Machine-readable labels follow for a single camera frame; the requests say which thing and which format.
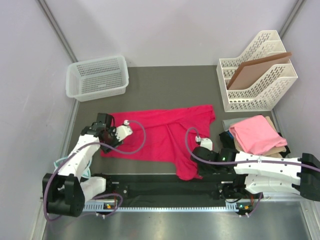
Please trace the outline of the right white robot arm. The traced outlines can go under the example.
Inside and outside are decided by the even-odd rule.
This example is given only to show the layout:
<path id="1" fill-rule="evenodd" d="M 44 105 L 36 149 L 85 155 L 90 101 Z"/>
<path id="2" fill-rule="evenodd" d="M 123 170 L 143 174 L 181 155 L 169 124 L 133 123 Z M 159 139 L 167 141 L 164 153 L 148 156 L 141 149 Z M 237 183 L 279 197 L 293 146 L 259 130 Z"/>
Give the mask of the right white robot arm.
<path id="1" fill-rule="evenodd" d="M 290 193 L 320 200 L 320 161 L 310 153 L 296 158 L 274 158 L 223 148 L 214 152 L 203 146 L 190 151 L 202 177 L 215 177 L 219 195 L 240 199 L 266 192 Z"/>

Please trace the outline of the red t shirt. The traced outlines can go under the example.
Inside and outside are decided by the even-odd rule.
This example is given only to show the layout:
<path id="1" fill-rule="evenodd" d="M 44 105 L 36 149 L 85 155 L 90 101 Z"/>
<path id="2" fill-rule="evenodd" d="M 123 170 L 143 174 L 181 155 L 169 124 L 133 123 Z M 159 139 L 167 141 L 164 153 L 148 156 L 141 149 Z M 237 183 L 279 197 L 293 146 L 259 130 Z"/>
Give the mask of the red t shirt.
<path id="1" fill-rule="evenodd" d="M 201 178 L 188 151 L 197 146 L 196 135 L 210 137 L 210 125 L 216 119 L 212 105 L 117 112 L 113 116 L 116 123 L 133 120 L 133 134 L 119 146 L 125 154 L 101 152 L 101 157 L 170 162 L 175 165 L 176 175 L 181 180 Z"/>

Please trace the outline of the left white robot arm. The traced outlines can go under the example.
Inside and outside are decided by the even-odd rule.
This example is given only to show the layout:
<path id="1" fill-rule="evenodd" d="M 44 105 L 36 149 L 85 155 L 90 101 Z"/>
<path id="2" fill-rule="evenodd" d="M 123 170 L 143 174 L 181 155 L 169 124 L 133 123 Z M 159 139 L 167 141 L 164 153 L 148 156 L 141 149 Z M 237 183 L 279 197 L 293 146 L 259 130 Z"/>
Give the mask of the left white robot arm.
<path id="1" fill-rule="evenodd" d="M 91 125 L 80 133 L 74 149 L 53 173 L 42 179 L 43 212 L 59 216 L 78 217 L 85 203 L 100 195 L 109 198 L 114 191 L 104 177 L 92 176 L 82 181 L 90 160 L 99 150 L 109 152 L 121 145 L 132 134 L 129 121 L 115 126 L 115 118 L 99 113 Z"/>

